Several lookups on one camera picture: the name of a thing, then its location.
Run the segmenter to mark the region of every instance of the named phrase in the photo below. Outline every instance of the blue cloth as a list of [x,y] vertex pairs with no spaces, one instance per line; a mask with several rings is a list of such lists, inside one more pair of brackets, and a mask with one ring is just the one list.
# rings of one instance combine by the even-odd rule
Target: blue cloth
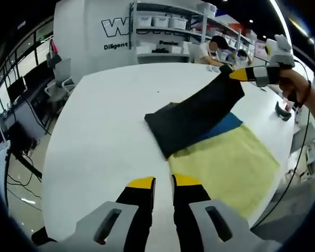
[[226,117],[224,117],[216,126],[214,126],[210,131],[207,133],[201,135],[198,139],[196,139],[192,144],[189,146],[204,141],[206,139],[215,137],[217,135],[220,135],[222,133],[228,132],[230,130],[233,130],[237,127],[239,127],[243,122],[240,121],[234,114],[231,112],[227,114]]

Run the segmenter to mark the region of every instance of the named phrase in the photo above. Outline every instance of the black cloth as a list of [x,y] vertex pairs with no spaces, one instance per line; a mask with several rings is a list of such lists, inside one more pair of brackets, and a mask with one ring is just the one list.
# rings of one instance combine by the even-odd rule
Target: black cloth
[[223,72],[181,103],[171,103],[145,121],[166,159],[217,125],[245,94],[240,81]]

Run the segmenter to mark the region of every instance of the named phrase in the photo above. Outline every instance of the computer monitor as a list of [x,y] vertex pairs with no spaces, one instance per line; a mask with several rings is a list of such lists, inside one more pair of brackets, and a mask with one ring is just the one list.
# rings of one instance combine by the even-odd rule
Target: computer monitor
[[28,90],[37,89],[47,80],[54,79],[54,72],[47,65],[47,61],[42,62],[24,76]]
[[26,91],[26,86],[23,82],[23,78],[20,77],[7,88],[8,96],[11,100],[11,103],[13,103],[19,96],[21,96],[24,91]]

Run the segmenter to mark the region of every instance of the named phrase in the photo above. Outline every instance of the yellow cloth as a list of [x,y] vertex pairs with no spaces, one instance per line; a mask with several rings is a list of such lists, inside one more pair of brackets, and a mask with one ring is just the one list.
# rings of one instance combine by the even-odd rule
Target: yellow cloth
[[196,178],[211,199],[245,218],[266,197],[279,169],[267,148],[244,125],[187,147],[169,159],[172,174]]

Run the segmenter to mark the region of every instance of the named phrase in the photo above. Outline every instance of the round table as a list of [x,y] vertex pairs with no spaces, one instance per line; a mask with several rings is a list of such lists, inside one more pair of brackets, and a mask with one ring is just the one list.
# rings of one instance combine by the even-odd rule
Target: round table
[[[155,176],[153,225],[146,249],[179,250],[169,165],[144,116],[183,101],[216,76],[205,65],[163,63],[83,77],[58,118],[46,153],[42,212],[48,236],[65,239],[74,233],[77,221],[105,201],[115,201],[131,180]],[[285,172],[294,116],[288,122],[277,117],[275,104],[282,99],[269,88],[242,85],[245,97],[232,113],[280,164],[270,191],[248,220],[252,226]]]

